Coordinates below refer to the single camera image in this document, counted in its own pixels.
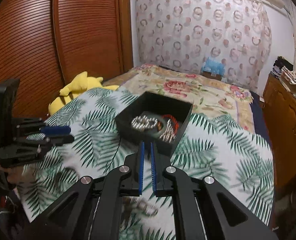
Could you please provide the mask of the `pale green jade bangle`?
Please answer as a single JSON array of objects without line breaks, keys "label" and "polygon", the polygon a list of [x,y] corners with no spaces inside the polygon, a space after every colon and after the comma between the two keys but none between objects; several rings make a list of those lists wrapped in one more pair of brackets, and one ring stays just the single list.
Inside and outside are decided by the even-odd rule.
[{"label": "pale green jade bangle", "polygon": [[146,113],[133,118],[131,127],[153,138],[160,138],[166,132],[167,121],[159,115]]}]

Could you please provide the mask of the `stack of folded clothes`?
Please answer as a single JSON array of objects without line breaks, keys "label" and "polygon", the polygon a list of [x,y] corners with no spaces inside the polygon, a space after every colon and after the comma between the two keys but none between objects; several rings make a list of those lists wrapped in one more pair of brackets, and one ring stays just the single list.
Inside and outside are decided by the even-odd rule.
[{"label": "stack of folded clothes", "polygon": [[286,89],[292,94],[296,94],[296,71],[293,69],[293,64],[284,59],[282,56],[278,56],[274,67],[279,69],[279,79]]}]

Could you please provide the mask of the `blue plush item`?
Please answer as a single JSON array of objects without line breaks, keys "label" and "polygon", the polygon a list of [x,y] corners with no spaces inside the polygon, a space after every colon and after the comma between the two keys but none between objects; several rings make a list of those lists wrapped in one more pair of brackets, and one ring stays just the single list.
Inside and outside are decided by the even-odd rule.
[{"label": "blue plush item", "polygon": [[204,65],[201,67],[200,72],[201,74],[209,73],[213,77],[216,77],[217,75],[223,77],[225,74],[225,65],[208,57]]}]

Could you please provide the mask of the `long wooden sideboard cabinet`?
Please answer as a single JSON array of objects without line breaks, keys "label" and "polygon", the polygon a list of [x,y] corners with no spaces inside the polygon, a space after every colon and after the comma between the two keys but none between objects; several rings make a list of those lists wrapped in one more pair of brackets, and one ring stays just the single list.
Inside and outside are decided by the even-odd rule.
[{"label": "long wooden sideboard cabinet", "polygon": [[263,114],[272,144],[278,193],[296,182],[296,99],[279,79],[269,75],[263,93]]}]

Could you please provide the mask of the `brown louvered wardrobe door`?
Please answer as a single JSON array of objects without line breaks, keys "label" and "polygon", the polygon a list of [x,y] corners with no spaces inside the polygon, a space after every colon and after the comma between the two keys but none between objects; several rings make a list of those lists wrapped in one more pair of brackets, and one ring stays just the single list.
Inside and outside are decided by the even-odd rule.
[{"label": "brown louvered wardrobe door", "polygon": [[132,66],[130,0],[0,0],[0,82],[20,80],[16,117],[45,117],[81,72],[110,80]]}]

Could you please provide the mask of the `floral bedspread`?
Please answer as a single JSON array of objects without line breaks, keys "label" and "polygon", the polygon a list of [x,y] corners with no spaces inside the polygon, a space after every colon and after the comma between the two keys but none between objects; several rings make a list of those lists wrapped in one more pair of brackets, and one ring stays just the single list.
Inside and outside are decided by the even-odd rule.
[{"label": "floral bedspread", "polygon": [[230,115],[243,129],[254,133],[254,120],[249,90],[198,74],[167,70],[152,64],[134,67],[125,74],[103,83],[118,85],[132,94],[145,91],[169,96],[193,104],[192,112],[203,113],[213,119]]}]

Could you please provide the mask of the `palm leaf print tablecloth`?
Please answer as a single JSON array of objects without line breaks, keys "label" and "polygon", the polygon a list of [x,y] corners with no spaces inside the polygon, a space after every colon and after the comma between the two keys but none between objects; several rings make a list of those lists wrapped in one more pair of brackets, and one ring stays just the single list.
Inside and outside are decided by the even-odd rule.
[{"label": "palm leaf print tablecloth", "polygon": [[[91,89],[45,121],[45,126],[69,126],[74,141],[52,147],[43,161],[28,165],[20,187],[30,220],[25,228],[83,176],[104,177],[137,152],[140,143],[124,139],[115,122],[137,98],[126,91]],[[29,140],[52,136],[56,135],[39,131]],[[151,144],[155,143],[145,148],[142,194],[123,197],[118,239],[177,239],[171,197],[157,197],[153,192]],[[273,157],[264,137],[243,129],[228,114],[210,119],[192,112],[169,158],[172,166],[193,178],[215,178],[269,228]]]}]

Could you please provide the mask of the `black open jewelry box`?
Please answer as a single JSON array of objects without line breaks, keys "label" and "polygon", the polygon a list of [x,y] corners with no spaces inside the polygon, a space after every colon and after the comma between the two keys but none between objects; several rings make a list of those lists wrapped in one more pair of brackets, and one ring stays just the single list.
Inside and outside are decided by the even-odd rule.
[{"label": "black open jewelry box", "polygon": [[192,104],[168,96],[144,92],[116,117],[120,135],[134,143],[154,142],[168,157],[176,149],[192,113]]}]

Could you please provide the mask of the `yellow plush toy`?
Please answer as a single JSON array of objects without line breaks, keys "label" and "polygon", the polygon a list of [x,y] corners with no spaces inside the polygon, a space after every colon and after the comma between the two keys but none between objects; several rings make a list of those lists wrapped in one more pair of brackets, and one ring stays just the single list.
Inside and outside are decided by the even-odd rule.
[{"label": "yellow plush toy", "polygon": [[73,99],[76,99],[82,93],[93,88],[104,88],[110,90],[117,90],[118,85],[103,86],[103,77],[88,76],[87,72],[78,74],[73,80],[66,86],[64,86],[57,97],[48,105],[48,114],[54,115],[58,110],[67,105]]}]

